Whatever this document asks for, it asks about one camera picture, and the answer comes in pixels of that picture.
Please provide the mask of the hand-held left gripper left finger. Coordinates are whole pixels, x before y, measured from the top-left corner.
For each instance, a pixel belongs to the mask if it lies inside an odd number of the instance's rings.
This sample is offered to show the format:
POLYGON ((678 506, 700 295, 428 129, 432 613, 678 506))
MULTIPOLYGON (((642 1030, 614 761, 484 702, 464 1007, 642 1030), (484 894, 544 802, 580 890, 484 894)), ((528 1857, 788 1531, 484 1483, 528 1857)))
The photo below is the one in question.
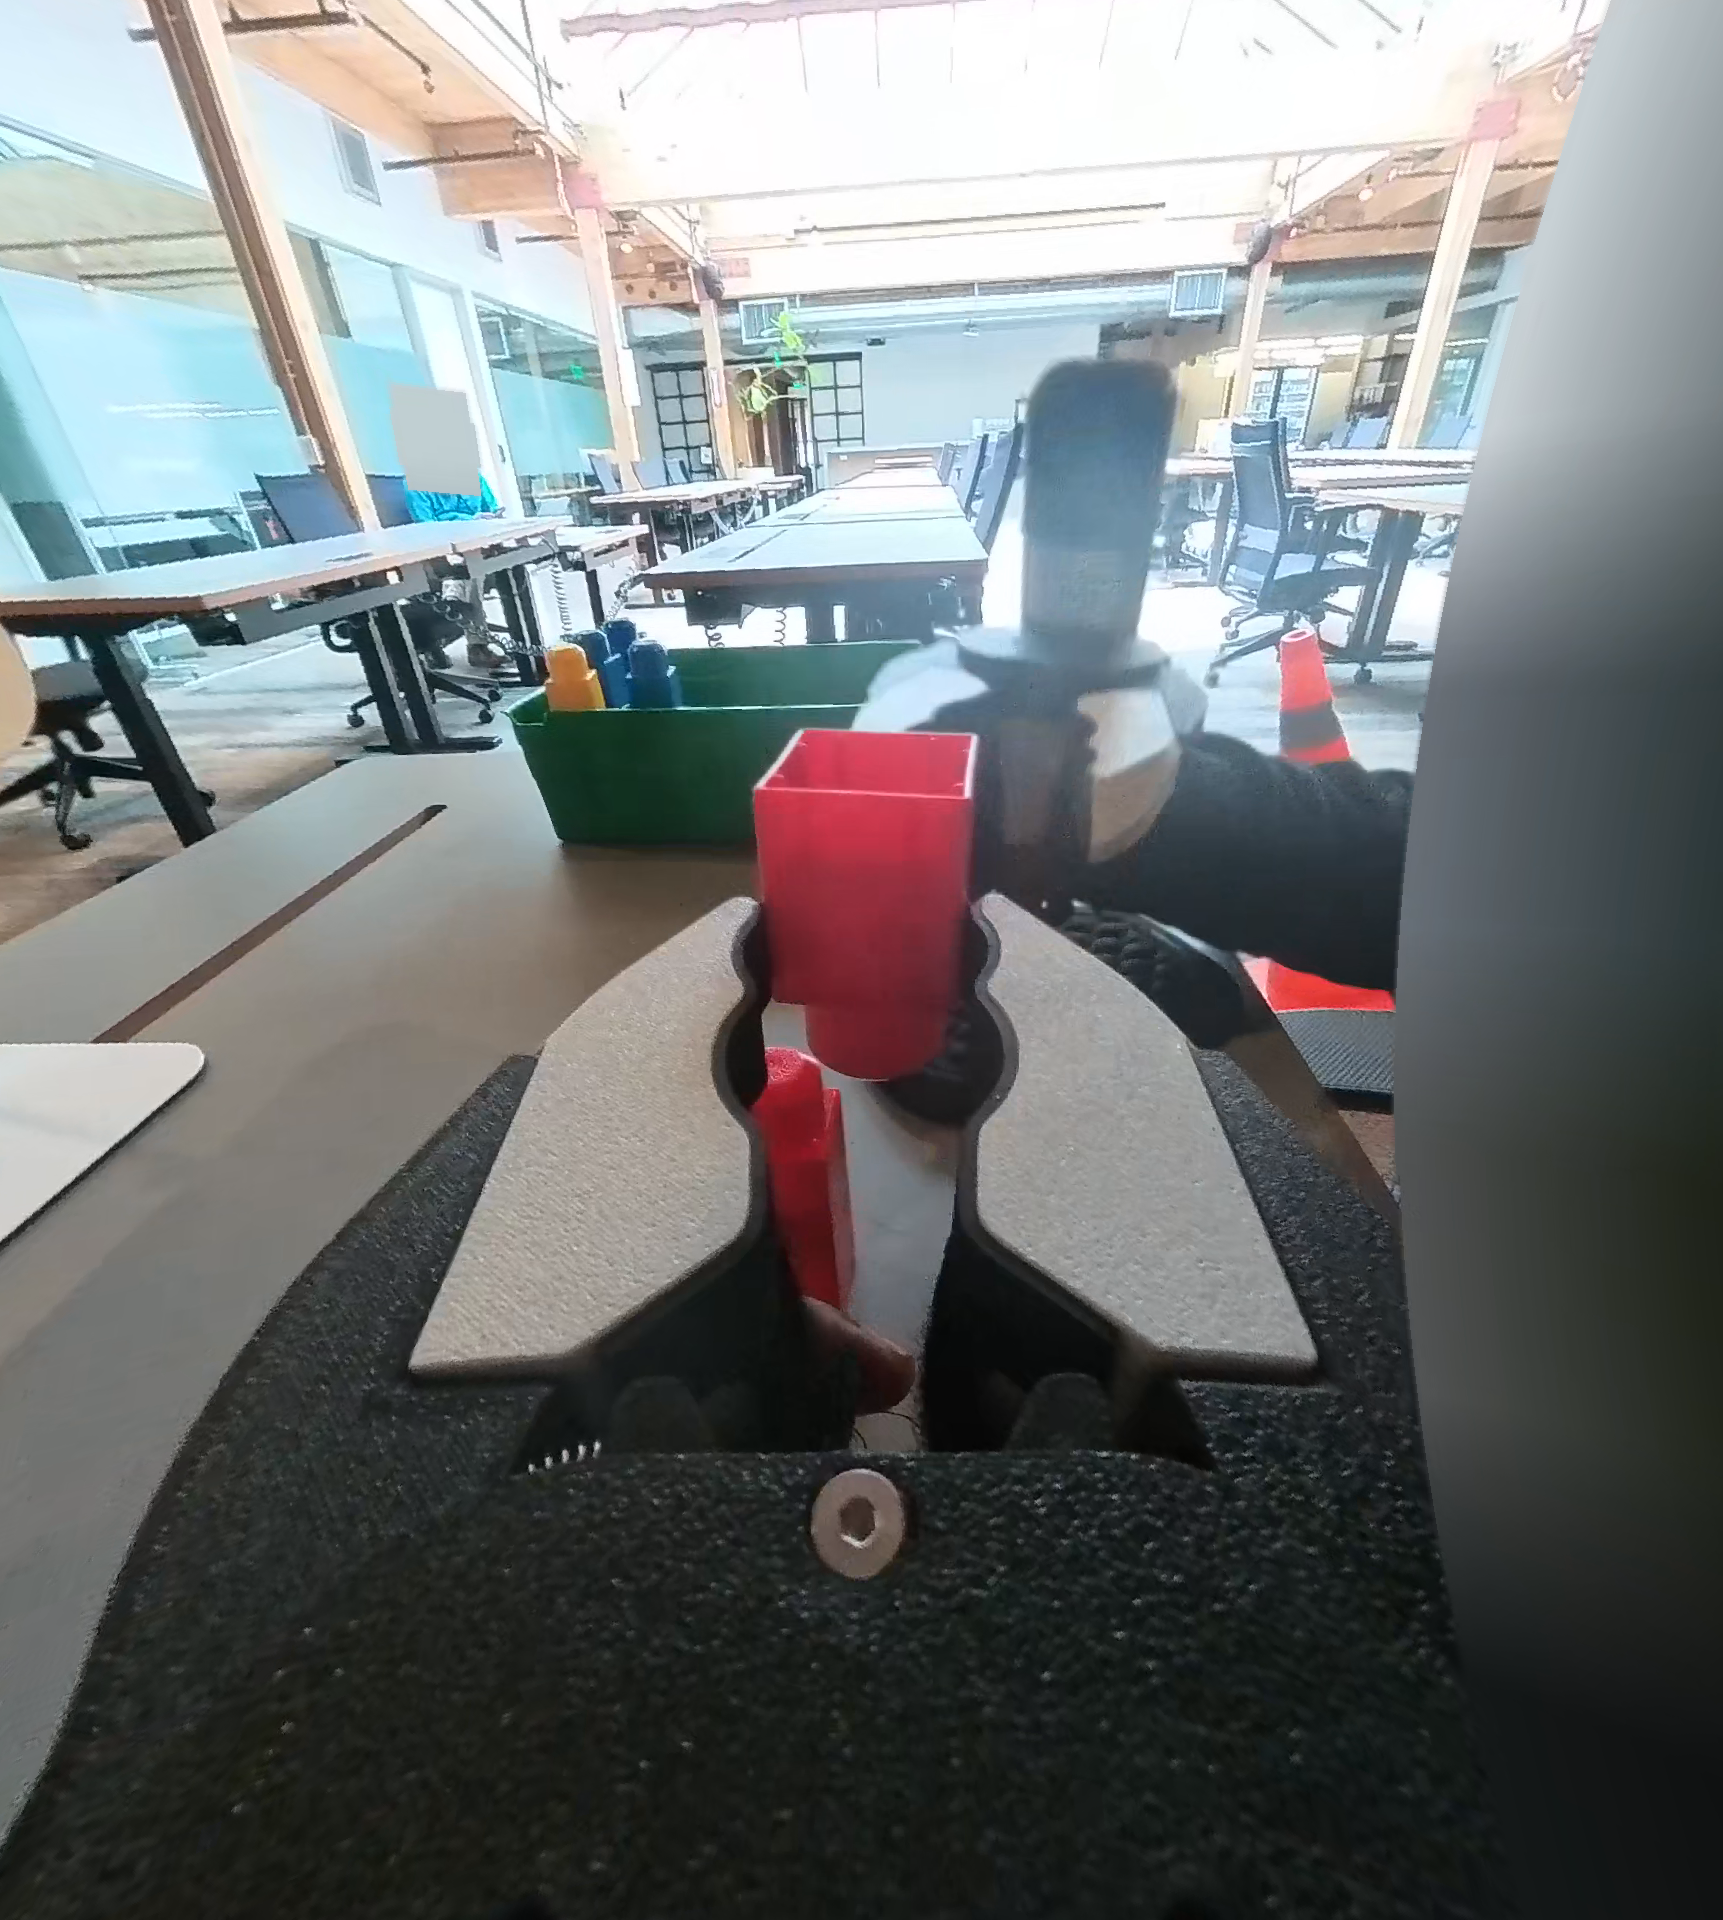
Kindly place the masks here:
POLYGON ((568 1380, 756 1249, 768 1212, 728 1041, 758 923, 734 896, 560 1021, 410 1354, 418 1380, 568 1380))

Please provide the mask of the green potted plant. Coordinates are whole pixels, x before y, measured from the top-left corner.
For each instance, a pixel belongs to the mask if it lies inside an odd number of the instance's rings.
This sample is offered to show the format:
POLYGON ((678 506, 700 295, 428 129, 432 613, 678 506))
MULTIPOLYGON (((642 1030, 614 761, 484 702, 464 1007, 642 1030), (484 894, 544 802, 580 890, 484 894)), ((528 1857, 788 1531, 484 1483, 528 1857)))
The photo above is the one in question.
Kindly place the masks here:
POLYGON ((750 420, 768 420, 808 390, 810 342, 788 300, 746 300, 736 319, 748 355, 730 374, 732 396, 750 420))

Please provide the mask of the green plastic bin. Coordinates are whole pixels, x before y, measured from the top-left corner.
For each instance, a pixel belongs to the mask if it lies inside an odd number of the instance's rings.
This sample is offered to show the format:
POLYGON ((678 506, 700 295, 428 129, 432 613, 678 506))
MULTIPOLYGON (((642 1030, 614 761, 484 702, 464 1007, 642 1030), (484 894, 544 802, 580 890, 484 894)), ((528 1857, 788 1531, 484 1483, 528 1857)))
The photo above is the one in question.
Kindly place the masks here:
POLYGON ((676 708, 554 711, 512 734, 564 847, 746 847, 752 789, 802 730, 846 730, 910 639, 676 645, 676 708))

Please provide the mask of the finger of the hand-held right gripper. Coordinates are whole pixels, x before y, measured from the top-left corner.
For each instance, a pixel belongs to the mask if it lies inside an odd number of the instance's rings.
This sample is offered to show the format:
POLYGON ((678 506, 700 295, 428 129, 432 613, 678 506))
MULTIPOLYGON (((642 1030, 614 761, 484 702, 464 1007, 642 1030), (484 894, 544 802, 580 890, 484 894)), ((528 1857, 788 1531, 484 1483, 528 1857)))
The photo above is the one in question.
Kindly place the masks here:
POLYGON ((954 639, 936 639, 888 662, 862 702, 864 734, 974 731, 986 699, 954 639))
POLYGON ((1076 711, 1088 723, 1084 853, 1092 865, 1132 852, 1178 786, 1186 741, 1204 731, 1206 688, 1182 666, 1158 679, 1096 688, 1076 711))

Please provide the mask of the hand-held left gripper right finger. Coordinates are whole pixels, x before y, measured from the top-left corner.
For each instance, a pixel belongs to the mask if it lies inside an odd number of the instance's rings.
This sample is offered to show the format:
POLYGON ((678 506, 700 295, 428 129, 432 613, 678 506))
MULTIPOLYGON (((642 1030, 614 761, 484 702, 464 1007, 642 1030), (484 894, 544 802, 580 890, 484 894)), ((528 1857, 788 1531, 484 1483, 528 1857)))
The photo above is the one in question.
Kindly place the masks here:
POLYGON ((992 1264, 970 1332, 1024 1382, 1306 1384, 1318 1348, 1182 1028, 990 892, 976 1006, 1000 1039, 960 1217, 992 1264))

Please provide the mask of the red mega block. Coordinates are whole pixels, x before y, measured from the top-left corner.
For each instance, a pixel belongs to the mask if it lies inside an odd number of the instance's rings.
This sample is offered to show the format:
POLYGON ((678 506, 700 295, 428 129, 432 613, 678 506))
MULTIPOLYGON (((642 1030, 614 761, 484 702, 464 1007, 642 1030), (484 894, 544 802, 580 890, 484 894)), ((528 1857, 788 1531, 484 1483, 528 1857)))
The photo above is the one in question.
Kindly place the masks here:
POLYGON ((848 1311, 856 1238, 840 1090, 804 1049, 768 1045, 764 1063, 768 1079, 752 1118, 782 1251, 806 1298, 848 1311))
POLYGON ((942 1052, 970 915, 970 731, 800 730, 752 806, 772 996, 888 1083, 942 1052))

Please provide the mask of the wooden top office desk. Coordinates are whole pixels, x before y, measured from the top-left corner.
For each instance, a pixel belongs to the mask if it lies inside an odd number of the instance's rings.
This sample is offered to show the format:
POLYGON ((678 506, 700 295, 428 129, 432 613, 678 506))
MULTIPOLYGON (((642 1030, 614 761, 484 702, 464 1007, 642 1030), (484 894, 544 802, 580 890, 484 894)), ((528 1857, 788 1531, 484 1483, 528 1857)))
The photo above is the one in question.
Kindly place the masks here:
POLYGON ((1330 645, 1330 659, 1354 668, 1354 684, 1370 686, 1386 662, 1400 608, 1402 586, 1424 525, 1456 520, 1466 510, 1476 456, 1464 448, 1410 448, 1378 457, 1306 454, 1290 461, 1298 489, 1312 494, 1326 512, 1374 515, 1368 567, 1374 575, 1362 590, 1348 637, 1330 645))
POLYGON ((960 515, 766 517, 652 565, 690 626, 800 611, 808 643, 916 641, 984 617, 988 551, 960 515))
POLYGON ((228 615, 248 637, 362 617, 358 641, 394 756, 464 756, 494 748, 486 734, 442 730, 402 606, 452 565, 478 581, 554 560, 558 525, 542 517, 420 521, 380 534, 284 541, 250 551, 166 562, 115 574, 49 580, 0 592, 0 622, 23 637, 81 643, 129 739, 138 777, 184 847, 216 834, 200 788, 123 652, 129 635, 164 617, 228 615))

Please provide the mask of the black office chair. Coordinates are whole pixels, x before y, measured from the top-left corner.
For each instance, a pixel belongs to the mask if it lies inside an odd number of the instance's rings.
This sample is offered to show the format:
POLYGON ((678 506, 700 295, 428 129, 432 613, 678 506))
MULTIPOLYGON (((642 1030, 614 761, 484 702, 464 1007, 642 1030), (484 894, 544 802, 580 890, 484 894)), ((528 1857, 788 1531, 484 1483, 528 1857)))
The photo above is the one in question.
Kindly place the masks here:
POLYGON ((41 799, 55 816, 63 847, 85 852, 97 840, 77 822, 81 803, 105 783, 148 788, 184 846, 216 834, 212 788, 194 780, 142 679, 105 684, 99 659, 41 666, 35 674, 33 741, 49 756, 0 788, 0 811, 41 799))
MULTIPOLYGON (((312 467, 300 474, 256 474, 254 478, 266 502, 274 541, 298 543, 360 531, 360 521, 324 472, 312 467)), ((442 694, 462 699, 476 708, 476 723, 488 726, 502 698, 500 688, 482 675, 454 671, 448 648, 462 633, 462 626, 448 611, 448 604, 438 594, 424 592, 398 606, 396 622, 420 664, 430 699, 442 694)))
POLYGON ((1338 596, 1360 592, 1364 608, 1378 570, 1340 540, 1342 510, 1322 508, 1290 485, 1284 421, 1242 416, 1230 424, 1234 517, 1218 586, 1234 608, 1204 674, 1214 689, 1228 664, 1278 645, 1298 626, 1318 630, 1340 611, 1338 596))

